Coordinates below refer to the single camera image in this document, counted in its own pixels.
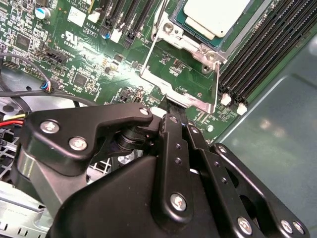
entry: motherboard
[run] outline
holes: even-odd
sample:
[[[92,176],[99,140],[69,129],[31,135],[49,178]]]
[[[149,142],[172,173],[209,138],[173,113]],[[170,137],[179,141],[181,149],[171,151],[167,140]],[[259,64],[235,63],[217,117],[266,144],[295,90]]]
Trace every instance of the motherboard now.
[[[0,49],[100,105],[167,97],[211,144],[317,33],[314,0],[1,0]],[[43,80],[15,57],[12,70]]]

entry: silver screw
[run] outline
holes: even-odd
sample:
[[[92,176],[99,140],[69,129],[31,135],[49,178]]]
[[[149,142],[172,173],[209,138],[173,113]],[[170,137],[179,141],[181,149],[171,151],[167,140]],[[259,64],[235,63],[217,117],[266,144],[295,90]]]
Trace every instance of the silver screw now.
[[[250,225],[250,223],[247,221],[247,219],[245,219],[244,217],[239,217],[238,218],[238,224],[240,229],[247,235],[251,235],[252,234],[252,227]]]
[[[54,134],[59,131],[59,125],[53,121],[45,121],[40,125],[40,129],[48,134]]]
[[[148,115],[148,114],[150,114],[149,112],[148,112],[148,110],[146,110],[145,108],[140,108],[140,112],[143,114],[143,115]]]
[[[170,116],[169,119],[174,123],[178,122],[176,117]]]
[[[227,153],[226,149],[225,149],[222,145],[219,145],[219,150],[220,150],[222,153]]]
[[[163,26],[163,30],[164,30],[167,34],[171,33],[171,32],[173,31],[173,29],[174,29],[174,26],[173,26],[173,24],[171,24],[171,23],[165,23],[164,26]]]
[[[199,133],[199,131],[197,130],[197,128],[196,128],[196,127],[193,127],[193,126],[192,126],[192,131],[193,131],[194,133]]]
[[[208,131],[208,132],[212,132],[212,131],[213,131],[213,125],[207,126],[207,131]]]
[[[293,225],[295,226],[295,228],[299,231],[299,233],[300,234],[304,234],[305,232],[304,232],[304,230],[303,230],[303,228],[302,228],[302,226],[301,225],[299,225],[299,223],[298,222],[293,222]]]
[[[73,150],[82,151],[87,148],[87,142],[80,137],[73,137],[69,140],[69,146]]]
[[[291,225],[290,225],[287,221],[282,220],[282,221],[281,221],[281,224],[282,224],[283,228],[284,228],[289,234],[292,234],[292,233],[293,233],[293,229],[292,229]]]
[[[172,206],[180,212],[185,211],[187,205],[185,202],[185,198],[177,193],[173,193],[172,196],[170,197],[170,202]]]

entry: black mechanical arm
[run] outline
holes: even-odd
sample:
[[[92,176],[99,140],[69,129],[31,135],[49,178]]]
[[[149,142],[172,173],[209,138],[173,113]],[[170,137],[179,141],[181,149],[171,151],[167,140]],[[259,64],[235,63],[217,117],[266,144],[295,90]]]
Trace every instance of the black mechanical arm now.
[[[141,104],[35,112],[11,177],[54,218],[48,238],[308,238],[305,225],[185,110]],[[87,185],[91,163],[143,156]]]

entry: red wire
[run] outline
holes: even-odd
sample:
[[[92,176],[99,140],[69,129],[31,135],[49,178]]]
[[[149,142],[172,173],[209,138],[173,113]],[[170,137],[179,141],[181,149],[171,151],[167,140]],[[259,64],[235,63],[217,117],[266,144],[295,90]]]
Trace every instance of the red wire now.
[[[21,121],[21,120],[9,120],[9,121],[0,122],[0,127],[5,126],[5,125],[11,125],[11,124],[23,125],[23,121]]]

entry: green circuit board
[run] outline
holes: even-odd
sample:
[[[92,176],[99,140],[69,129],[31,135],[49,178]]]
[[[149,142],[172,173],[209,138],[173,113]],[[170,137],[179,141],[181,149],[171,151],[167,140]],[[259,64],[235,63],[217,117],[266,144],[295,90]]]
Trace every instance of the green circuit board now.
[[[49,0],[51,17],[48,20],[39,20],[35,17],[35,0],[1,0],[0,44],[8,52],[31,59],[56,83],[58,89],[71,95],[89,99],[100,105],[128,103],[138,98],[138,101],[147,107],[158,106],[164,95],[159,88],[138,75],[152,45],[154,14],[160,2],[154,1],[140,33],[132,46],[126,49],[122,45],[122,40],[115,43],[110,39],[105,40],[100,35],[101,22],[93,23],[87,19],[89,8],[98,8],[98,0],[92,1],[91,4],[84,0]],[[232,30],[232,37],[227,37],[226,48],[262,2],[263,0],[253,1],[250,12],[246,12],[245,16],[239,19],[241,26]],[[170,0],[166,11],[172,14],[177,4],[178,0]],[[43,59],[37,54],[41,42],[66,55],[67,62],[61,65]],[[299,49],[300,47],[294,48],[292,53],[285,57],[264,85]],[[6,59],[4,65],[40,79],[33,68],[19,59]],[[169,82],[176,92],[189,93],[204,102],[211,100],[212,75],[203,74],[201,63],[193,59],[189,52],[178,50],[160,41],[154,47],[148,68],[151,73]],[[263,87],[254,92],[253,98],[262,89]],[[187,109],[187,115],[204,133],[208,143],[212,143],[238,118],[232,107],[221,104],[217,105],[213,115],[193,107]]]

